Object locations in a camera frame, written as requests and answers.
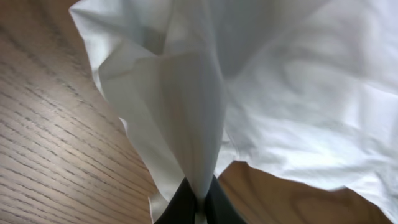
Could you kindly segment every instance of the crumpled tissue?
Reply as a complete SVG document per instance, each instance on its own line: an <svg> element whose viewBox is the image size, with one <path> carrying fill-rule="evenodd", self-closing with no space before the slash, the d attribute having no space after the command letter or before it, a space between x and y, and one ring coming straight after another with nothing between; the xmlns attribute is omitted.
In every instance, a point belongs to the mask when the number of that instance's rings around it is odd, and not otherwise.
<svg viewBox="0 0 398 224"><path fill-rule="evenodd" d="M349 187L398 223L398 1L82 0L96 86L160 195L232 161Z"/></svg>

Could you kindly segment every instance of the white paper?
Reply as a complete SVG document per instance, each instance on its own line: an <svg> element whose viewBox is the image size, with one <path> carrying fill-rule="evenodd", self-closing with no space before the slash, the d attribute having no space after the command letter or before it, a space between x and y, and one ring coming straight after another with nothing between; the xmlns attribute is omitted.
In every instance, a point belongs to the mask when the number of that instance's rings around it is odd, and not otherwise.
<svg viewBox="0 0 398 224"><path fill-rule="evenodd" d="M395 0L83 0L70 9L96 86L165 201L184 176L203 198L212 173L238 160L314 187L347 186L394 223L397 10Z"/></svg>

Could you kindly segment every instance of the wooden surface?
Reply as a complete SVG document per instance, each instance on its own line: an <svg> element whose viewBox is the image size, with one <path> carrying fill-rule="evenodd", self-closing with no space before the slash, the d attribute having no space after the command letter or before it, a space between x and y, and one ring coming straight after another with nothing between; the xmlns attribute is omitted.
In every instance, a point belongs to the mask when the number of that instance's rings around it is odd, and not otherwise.
<svg viewBox="0 0 398 224"><path fill-rule="evenodd" d="M95 88L74 0L0 0L0 224L150 223L156 187ZM325 192L233 164L220 178L249 223L389 223Z"/></svg>

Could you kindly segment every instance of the wood grain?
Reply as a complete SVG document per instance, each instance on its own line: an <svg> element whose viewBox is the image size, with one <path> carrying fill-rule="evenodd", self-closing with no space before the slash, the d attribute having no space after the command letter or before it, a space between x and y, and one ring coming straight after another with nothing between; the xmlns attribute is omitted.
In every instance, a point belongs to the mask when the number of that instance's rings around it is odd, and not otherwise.
<svg viewBox="0 0 398 224"><path fill-rule="evenodd" d="M75 0L0 0L0 223L150 223L156 187L95 88ZM389 223L354 192L235 163L220 178L249 223Z"/></svg>

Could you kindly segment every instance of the wooden table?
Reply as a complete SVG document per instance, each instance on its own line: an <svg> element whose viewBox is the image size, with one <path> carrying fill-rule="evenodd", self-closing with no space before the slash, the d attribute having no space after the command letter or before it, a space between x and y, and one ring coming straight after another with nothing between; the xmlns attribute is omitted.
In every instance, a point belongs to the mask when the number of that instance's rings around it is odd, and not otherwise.
<svg viewBox="0 0 398 224"><path fill-rule="evenodd" d="M150 223L157 189L95 88L75 0L0 0L0 224ZM235 163L221 176L249 223L389 223L326 192Z"/></svg>

